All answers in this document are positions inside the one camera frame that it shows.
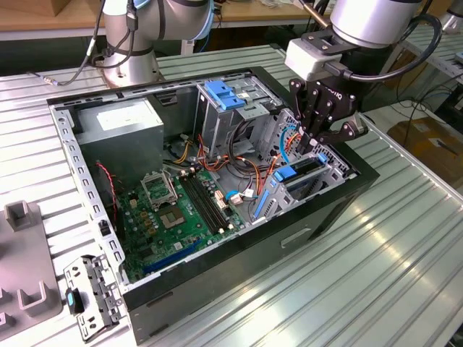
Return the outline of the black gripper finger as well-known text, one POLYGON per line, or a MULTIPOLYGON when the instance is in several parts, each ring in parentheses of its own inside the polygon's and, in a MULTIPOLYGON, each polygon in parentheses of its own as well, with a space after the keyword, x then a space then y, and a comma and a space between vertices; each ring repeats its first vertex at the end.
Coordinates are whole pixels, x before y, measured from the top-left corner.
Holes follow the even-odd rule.
POLYGON ((354 119, 346 120, 339 130, 331 130, 331 126, 335 121, 347 119, 353 116, 356 111, 356 103, 323 102, 320 105, 319 114, 312 128, 312 130, 316 130, 317 134, 311 139, 310 144, 330 145, 347 142, 365 135, 368 132, 365 128, 366 123, 361 121, 360 125, 358 125, 354 119))
POLYGON ((319 114, 322 96, 321 83, 293 78, 289 81, 289 91, 293 99, 292 113, 298 122, 298 132, 301 135, 297 151, 300 154, 306 154, 313 148, 310 141, 317 134, 312 128, 319 114))

